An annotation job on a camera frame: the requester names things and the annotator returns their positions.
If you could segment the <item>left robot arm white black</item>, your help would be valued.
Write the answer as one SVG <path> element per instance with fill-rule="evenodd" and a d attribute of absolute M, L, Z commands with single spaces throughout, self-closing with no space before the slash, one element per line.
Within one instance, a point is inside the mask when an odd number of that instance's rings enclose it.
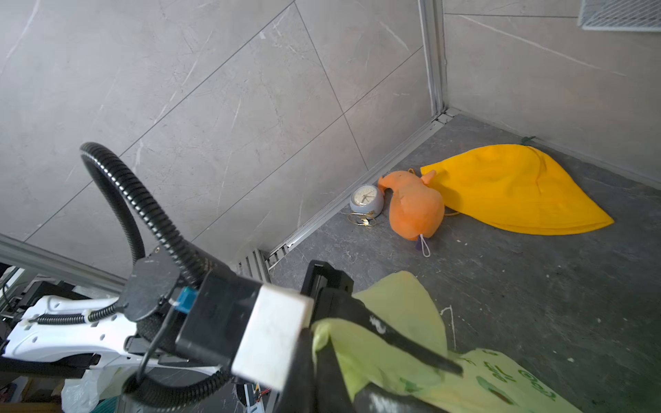
<path fill-rule="evenodd" d="M 47 294 L 29 306 L 2 348 L 6 361 L 57 366 L 65 377 L 87 369 L 155 368 L 213 374 L 219 370 L 282 388 L 299 333 L 320 318 L 340 318 L 380 337 L 427 367 L 462 375 L 462 368 L 405 337 L 351 295 L 344 272 L 311 264 L 323 277 L 319 293 L 274 286 L 249 271 L 236 275 L 208 258 L 207 278 L 189 287 L 162 248 L 134 265 L 118 299 L 67 299 Z"/>

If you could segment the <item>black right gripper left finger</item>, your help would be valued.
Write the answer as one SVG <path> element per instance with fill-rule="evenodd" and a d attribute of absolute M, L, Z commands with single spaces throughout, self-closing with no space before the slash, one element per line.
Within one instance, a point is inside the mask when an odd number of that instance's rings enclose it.
<path fill-rule="evenodd" d="M 313 333 L 304 329 L 276 412 L 353 412 L 332 342 L 316 351 Z"/>

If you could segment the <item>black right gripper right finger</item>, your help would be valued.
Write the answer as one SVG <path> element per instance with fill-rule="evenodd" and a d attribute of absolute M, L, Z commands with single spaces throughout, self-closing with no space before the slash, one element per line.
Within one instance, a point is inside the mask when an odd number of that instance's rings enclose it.
<path fill-rule="evenodd" d="M 368 384 L 354 398 L 356 412 L 374 413 L 446 413 L 412 396 L 396 395 L 378 385 Z"/>

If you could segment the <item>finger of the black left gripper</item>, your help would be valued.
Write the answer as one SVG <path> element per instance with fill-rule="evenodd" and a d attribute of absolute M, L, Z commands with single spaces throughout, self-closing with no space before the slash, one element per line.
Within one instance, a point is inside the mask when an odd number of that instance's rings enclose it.
<path fill-rule="evenodd" d="M 462 376 L 464 373 L 463 368 L 458 363 L 451 361 L 447 357 L 440 356 L 434 351 L 403 336 L 384 319 L 366 308 L 365 304 L 358 299 L 354 299 L 349 294 L 336 293 L 330 310 L 314 310 L 314 320 L 325 318 L 338 318 L 358 325 L 380 337 L 388 345 L 404 351 L 426 366 L 457 376 Z"/>

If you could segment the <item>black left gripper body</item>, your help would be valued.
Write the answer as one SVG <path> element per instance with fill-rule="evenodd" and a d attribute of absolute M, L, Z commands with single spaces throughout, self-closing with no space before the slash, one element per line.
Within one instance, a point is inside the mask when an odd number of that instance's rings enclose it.
<path fill-rule="evenodd" d="M 351 295 L 353 287 L 354 281 L 344 271 L 313 260 L 307 267 L 301 294 L 314 300 L 315 310 L 330 310 L 336 293 Z"/>

